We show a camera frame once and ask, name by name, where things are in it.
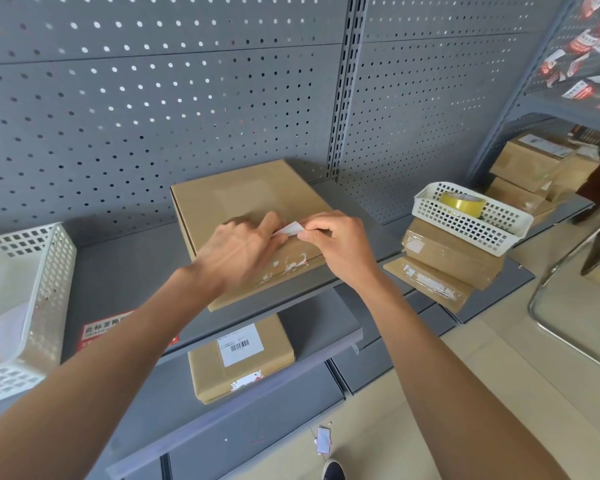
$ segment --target yellow tape roll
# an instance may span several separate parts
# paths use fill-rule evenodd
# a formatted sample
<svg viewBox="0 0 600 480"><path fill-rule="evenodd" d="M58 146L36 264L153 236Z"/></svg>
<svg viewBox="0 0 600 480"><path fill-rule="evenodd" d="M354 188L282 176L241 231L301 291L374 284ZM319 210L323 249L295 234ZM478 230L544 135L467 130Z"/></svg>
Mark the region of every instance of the yellow tape roll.
<svg viewBox="0 0 600 480"><path fill-rule="evenodd" d="M465 214L469 214L471 217L479 219L480 215L482 214L482 209L484 209L484 205L487 203L487 201L472 195L444 192L442 195L440 195L440 203L448 205L449 207L453 207L454 209L458 209L460 212L464 212Z"/></svg>

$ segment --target foot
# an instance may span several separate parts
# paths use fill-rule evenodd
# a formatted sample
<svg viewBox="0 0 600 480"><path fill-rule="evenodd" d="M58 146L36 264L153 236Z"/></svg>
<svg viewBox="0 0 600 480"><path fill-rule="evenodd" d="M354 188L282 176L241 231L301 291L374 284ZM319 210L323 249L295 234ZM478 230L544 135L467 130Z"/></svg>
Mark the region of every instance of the foot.
<svg viewBox="0 0 600 480"><path fill-rule="evenodd" d="M322 480L345 480L344 470L336 460L327 460L322 470Z"/></svg>

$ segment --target white plastic basket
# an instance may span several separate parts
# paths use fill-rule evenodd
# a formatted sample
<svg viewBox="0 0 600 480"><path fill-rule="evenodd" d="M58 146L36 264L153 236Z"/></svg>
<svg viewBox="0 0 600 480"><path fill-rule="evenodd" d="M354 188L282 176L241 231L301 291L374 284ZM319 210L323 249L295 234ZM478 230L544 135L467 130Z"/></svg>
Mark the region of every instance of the white plastic basket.
<svg viewBox="0 0 600 480"><path fill-rule="evenodd" d="M0 336L14 344L2 347L0 399L60 363L75 256L61 224L0 235Z"/></svg>
<svg viewBox="0 0 600 480"><path fill-rule="evenodd" d="M485 199L480 219L440 203L444 192ZM524 238L534 220L531 214L449 182L433 182L417 193L412 214L494 256L502 256Z"/></svg>

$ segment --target forearm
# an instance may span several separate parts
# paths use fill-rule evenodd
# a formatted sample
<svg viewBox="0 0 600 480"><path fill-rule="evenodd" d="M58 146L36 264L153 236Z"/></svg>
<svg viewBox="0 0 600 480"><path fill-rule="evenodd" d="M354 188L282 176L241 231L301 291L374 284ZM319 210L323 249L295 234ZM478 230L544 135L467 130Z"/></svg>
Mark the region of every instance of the forearm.
<svg viewBox="0 0 600 480"><path fill-rule="evenodd" d="M0 417L0 478L87 475L169 342L220 293L179 269L119 325Z"/></svg>
<svg viewBox="0 0 600 480"><path fill-rule="evenodd" d="M443 478L566 479L544 446L456 357L382 273L360 290Z"/></svg>

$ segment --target tile floor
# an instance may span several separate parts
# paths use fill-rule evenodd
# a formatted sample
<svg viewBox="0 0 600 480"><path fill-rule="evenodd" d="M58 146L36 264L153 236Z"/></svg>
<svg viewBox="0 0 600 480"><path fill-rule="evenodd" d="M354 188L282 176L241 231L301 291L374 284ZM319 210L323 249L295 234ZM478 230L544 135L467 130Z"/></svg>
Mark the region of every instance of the tile floor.
<svg viewBox="0 0 600 480"><path fill-rule="evenodd" d="M599 222L600 214L579 226L554 226L511 256L540 275ZM542 311L563 330L584 334L588 345L600 348L599 291L587 288L594 297L583 296L584 278L575 266L565 272ZM443 340L572 479L600 479L600 367L532 322L526 307L535 286L528 283ZM331 429L332 452L344 462L348 479L440 478L394 371L348 398L320 424ZM317 427L236 478L318 480L326 459L315 452Z"/></svg>

